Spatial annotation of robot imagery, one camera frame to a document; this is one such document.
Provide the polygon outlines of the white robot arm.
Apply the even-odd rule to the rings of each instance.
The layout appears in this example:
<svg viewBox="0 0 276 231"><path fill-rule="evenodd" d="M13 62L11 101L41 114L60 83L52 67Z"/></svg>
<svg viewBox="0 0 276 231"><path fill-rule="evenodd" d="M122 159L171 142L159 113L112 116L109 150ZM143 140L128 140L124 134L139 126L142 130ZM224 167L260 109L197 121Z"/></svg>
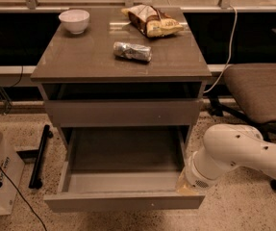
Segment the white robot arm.
<svg viewBox="0 0 276 231"><path fill-rule="evenodd" d="M181 195L204 193L238 167L249 167L276 180L276 143L249 125L216 124L207 129L176 183Z"/></svg>

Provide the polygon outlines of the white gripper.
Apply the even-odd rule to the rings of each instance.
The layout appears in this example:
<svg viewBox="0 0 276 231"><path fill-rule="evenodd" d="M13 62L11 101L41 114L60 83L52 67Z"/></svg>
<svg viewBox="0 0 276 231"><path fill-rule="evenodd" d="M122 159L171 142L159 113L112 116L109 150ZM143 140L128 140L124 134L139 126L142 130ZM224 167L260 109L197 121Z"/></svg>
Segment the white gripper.
<svg viewBox="0 0 276 231"><path fill-rule="evenodd" d="M206 191L216 183L216 180L208 179L198 171L194 163L195 156L196 152L188 158L185 171L180 173L176 182L175 189L180 195L198 195L198 191Z"/></svg>

